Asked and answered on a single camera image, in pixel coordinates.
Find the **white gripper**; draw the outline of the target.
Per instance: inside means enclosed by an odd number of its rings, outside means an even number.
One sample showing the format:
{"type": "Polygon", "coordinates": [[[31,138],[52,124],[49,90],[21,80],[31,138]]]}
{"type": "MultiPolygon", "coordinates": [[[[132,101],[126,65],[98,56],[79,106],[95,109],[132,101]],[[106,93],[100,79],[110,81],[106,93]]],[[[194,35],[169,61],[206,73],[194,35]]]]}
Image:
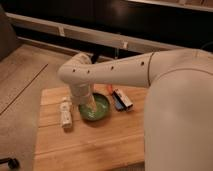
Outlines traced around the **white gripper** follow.
{"type": "Polygon", "coordinates": [[[96,101],[93,99],[93,86],[91,84],[70,85],[70,98],[75,105],[90,104],[94,112],[97,112],[96,101]]]}

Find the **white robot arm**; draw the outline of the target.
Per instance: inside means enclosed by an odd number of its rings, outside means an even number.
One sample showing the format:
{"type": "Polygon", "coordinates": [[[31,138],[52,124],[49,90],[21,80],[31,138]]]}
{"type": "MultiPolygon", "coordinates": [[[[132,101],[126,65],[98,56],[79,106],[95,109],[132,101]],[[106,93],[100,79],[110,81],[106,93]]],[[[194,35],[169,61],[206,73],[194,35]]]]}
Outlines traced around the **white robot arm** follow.
{"type": "Polygon", "coordinates": [[[93,64],[79,53],[59,71],[83,104],[92,84],[146,87],[146,171],[213,171],[213,53],[176,49],[93,64]]]}

